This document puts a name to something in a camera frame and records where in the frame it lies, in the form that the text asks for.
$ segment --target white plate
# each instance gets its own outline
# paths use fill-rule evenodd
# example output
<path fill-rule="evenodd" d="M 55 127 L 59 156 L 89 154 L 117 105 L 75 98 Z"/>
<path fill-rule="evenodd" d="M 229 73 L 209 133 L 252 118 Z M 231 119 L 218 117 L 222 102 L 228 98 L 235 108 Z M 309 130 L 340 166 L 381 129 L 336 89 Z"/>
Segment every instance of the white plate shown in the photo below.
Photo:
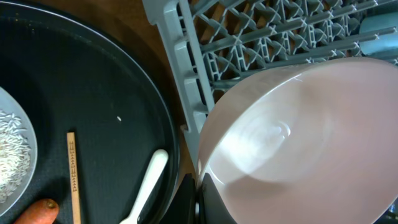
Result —
<path fill-rule="evenodd" d="M 3 88 L 0 87 L 0 110 L 3 110 L 6 113 L 14 113 L 16 116 L 20 117 L 22 120 L 22 128 L 26 128 L 27 131 L 24 131 L 22 134 L 27 138 L 28 144 L 31 147 L 30 151 L 30 165 L 27 174 L 24 176 L 22 183 L 18 188 L 10 195 L 6 202 L 0 203 L 0 216 L 3 215 L 6 211 L 8 211 L 22 196 L 25 192 L 27 186 L 32 180 L 33 173 L 36 168 L 37 162 L 37 140 L 35 131 L 33 129 L 33 125 L 30 122 L 28 116 L 25 111 L 19 105 L 19 103 Z"/>

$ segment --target bowl rim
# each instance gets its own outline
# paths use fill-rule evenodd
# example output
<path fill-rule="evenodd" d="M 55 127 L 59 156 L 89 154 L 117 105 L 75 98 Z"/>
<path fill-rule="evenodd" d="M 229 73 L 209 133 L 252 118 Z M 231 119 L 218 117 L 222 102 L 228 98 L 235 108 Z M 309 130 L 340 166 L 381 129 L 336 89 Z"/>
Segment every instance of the bowl rim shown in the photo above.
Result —
<path fill-rule="evenodd" d="M 12 101 L 14 101 L 15 106 L 18 107 L 18 108 L 21 110 L 21 115 L 23 115 L 23 116 L 25 116 L 25 117 L 27 118 L 27 119 L 26 119 L 26 120 L 27 120 L 27 124 L 24 124 L 24 125 L 26 125 L 28 129 L 31 129 L 31 130 L 32 130 L 32 135 L 33 135 L 33 139 L 32 139 L 33 145 L 30 145 L 30 150 L 31 150 L 30 154 L 32 154 L 32 150 L 36 153 L 36 156 L 34 157 L 33 162 L 32 162 L 32 161 L 30 162 L 30 163 L 32 164 L 32 165 L 29 167 L 29 168 L 31 169 L 31 172 L 30 172 L 30 176 L 29 176 L 28 179 L 27 179 L 26 185 L 23 186 L 22 191 L 20 192 L 20 194 L 18 195 L 18 197 L 15 199 L 15 201 L 13 201 L 13 202 L 10 204 L 10 206 L 8 206 L 8 208 L 6 208 L 4 211 L 0 211 L 0 217 L 1 217 L 1 216 L 2 216 L 3 214 L 5 214 L 10 208 L 12 208 L 12 206 L 14 206 L 15 203 L 20 199 L 20 197 L 25 193 L 27 187 L 29 186 L 29 184 L 30 184 L 30 182 L 31 182 L 31 180 L 32 180 L 32 178 L 33 178 L 34 172 L 35 172 L 35 170 L 36 170 L 37 156 L 38 156 L 38 155 L 37 155 L 37 138 L 36 138 L 35 129 L 34 129 L 33 125 L 32 125 L 32 122 L 30 121 L 28 115 L 26 114 L 25 110 L 20 106 L 20 104 L 18 103 L 18 101 L 16 101 L 16 100 L 14 99 L 14 97 L 12 97 L 5 89 L 3 89 L 3 88 L 0 87 L 0 93 L 5 94 L 9 99 L 11 99 Z"/>

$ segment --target pink bowl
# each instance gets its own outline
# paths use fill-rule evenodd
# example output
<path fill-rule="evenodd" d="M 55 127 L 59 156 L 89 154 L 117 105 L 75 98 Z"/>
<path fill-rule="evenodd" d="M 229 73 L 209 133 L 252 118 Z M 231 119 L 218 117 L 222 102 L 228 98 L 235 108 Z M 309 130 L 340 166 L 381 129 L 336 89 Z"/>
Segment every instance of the pink bowl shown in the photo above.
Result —
<path fill-rule="evenodd" d="M 398 194 L 398 68 L 345 58 L 259 72 L 201 131 L 237 223 L 373 223 Z"/>

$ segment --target white spoon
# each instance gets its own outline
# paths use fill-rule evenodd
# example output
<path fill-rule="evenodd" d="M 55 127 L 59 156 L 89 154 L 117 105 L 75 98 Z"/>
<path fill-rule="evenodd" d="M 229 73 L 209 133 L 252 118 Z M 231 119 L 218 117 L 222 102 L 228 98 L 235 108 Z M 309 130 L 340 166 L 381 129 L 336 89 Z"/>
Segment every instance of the white spoon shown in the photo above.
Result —
<path fill-rule="evenodd" d="M 144 180 L 142 181 L 141 188 L 139 189 L 136 201 L 132 206 L 130 215 L 124 219 L 120 224 L 136 224 L 139 219 L 139 214 L 147 202 L 150 193 L 155 187 L 157 180 L 166 166 L 169 155 L 163 149 L 155 151 L 150 159 L 147 172 L 145 173 Z"/>

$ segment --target rice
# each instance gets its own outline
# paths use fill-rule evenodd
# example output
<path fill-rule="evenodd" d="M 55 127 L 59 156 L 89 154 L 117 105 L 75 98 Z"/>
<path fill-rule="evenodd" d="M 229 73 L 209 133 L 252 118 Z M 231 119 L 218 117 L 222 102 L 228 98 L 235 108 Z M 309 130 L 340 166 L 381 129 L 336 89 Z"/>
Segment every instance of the rice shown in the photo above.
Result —
<path fill-rule="evenodd" d="M 29 169 L 30 146 L 23 131 L 19 117 L 0 110 L 0 203 L 17 189 Z"/>

